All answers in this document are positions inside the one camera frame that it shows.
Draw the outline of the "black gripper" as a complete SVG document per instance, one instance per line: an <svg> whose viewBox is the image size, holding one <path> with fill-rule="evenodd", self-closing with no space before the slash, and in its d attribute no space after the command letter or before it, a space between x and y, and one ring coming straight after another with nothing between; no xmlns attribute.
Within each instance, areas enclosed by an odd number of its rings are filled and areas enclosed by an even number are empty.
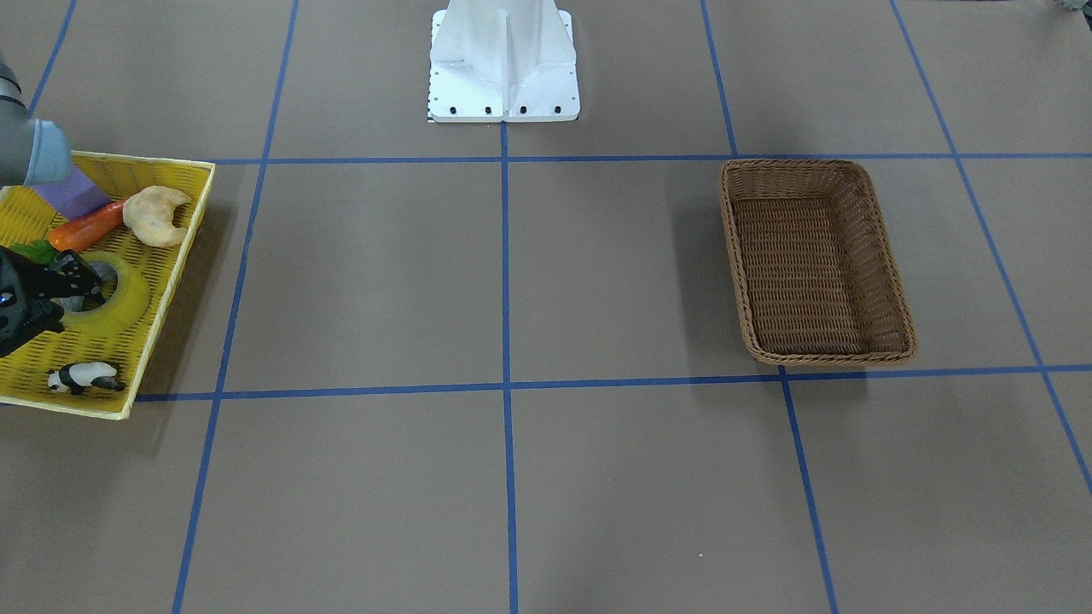
<svg viewBox="0 0 1092 614"><path fill-rule="evenodd" d="M63 332L66 311L56 298L99 295L102 278L78 252L59 252L48 265L1 249L1 356L43 332Z"/></svg>

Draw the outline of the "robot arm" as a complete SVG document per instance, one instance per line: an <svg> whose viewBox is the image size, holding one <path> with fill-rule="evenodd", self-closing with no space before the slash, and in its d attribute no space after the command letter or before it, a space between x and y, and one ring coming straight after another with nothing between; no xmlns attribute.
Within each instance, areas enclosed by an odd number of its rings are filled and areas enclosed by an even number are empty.
<svg viewBox="0 0 1092 614"><path fill-rule="evenodd" d="M55 212L75 220L109 199L78 169L69 139L55 122L35 118L22 98L15 71L1 67L1 175L3 187L29 187ZM62 332L59 298L92 296L99 276L79 256L82 247L61 244L43 262L4 247L1 256L1 352L15 353L43 332Z"/></svg>

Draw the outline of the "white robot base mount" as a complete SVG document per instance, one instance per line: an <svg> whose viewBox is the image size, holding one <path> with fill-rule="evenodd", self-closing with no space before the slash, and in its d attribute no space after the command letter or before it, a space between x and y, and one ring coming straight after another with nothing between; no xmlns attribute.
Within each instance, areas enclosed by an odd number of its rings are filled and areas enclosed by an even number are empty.
<svg viewBox="0 0 1092 614"><path fill-rule="evenodd" d="M434 11L427 118L570 122L581 115L573 20L554 1L450 1Z"/></svg>

